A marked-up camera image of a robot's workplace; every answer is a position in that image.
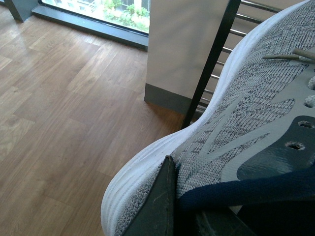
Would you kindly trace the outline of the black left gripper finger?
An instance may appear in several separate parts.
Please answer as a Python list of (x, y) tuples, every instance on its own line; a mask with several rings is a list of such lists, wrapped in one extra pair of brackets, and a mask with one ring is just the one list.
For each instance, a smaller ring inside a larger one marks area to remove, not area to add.
[(125, 236), (172, 236), (176, 197), (175, 163), (166, 156), (140, 211), (124, 231)]

